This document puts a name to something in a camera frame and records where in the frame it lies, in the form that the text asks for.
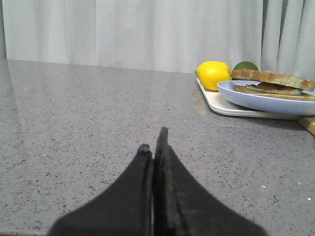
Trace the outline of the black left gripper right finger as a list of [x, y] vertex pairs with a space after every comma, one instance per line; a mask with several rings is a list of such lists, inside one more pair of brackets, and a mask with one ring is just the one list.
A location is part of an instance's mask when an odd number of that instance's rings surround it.
[[189, 173], [168, 143], [163, 127], [154, 163], [156, 236], [265, 236], [258, 224], [213, 197]]

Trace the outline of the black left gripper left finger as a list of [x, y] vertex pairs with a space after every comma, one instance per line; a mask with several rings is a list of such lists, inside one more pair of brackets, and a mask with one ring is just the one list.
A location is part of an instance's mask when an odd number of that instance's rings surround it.
[[152, 227], [153, 158], [142, 144], [104, 192], [59, 218], [50, 236], [149, 236]]

